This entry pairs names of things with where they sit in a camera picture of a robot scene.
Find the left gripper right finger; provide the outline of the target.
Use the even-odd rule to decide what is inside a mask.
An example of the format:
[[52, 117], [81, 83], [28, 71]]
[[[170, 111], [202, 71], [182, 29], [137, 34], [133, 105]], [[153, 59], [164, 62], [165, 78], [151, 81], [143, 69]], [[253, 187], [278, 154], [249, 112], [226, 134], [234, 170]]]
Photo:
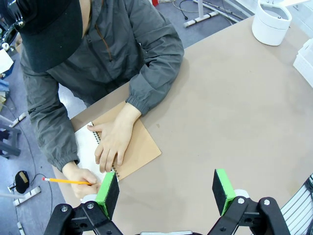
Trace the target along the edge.
[[210, 235], [234, 235], [239, 227], [248, 227], [253, 235], [289, 235], [282, 212], [272, 197], [258, 202], [237, 196], [224, 169], [215, 169], [212, 191], [220, 213]]

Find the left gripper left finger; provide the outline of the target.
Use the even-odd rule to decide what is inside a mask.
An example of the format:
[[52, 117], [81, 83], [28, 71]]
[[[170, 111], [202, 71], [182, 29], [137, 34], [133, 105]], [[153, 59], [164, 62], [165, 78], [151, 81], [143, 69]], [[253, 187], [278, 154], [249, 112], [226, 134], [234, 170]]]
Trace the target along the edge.
[[112, 221], [119, 195], [115, 172], [105, 175], [95, 199], [73, 208], [69, 204], [58, 204], [50, 217], [45, 235], [81, 235], [92, 231], [96, 235], [121, 235]]

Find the person's right hand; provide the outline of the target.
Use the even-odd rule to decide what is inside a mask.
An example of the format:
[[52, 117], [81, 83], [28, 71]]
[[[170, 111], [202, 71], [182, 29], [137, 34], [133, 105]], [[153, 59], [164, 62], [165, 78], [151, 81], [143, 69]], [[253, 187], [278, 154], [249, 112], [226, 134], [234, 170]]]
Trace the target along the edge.
[[101, 184], [96, 176], [85, 168], [79, 168], [75, 162], [69, 162], [62, 168], [62, 173], [70, 181], [88, 182], [88, 184], [71, 184], [74, 194], [82, 199], [90, 194], [97, 194]]

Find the person's left hand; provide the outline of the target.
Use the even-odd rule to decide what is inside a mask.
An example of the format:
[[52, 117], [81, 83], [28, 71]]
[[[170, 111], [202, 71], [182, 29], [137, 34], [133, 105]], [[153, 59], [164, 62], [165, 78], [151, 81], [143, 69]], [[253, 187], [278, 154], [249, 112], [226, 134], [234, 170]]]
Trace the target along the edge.
[[130, 143], [133, 127], [141, 112], [132, 104], [126, 103], [112, 122], [88, 126], [92, 132], [100, 132], [100, 143], [95, 150], [95, 162], [100, 172], [111, 171], [114, 162], [120, 166]]

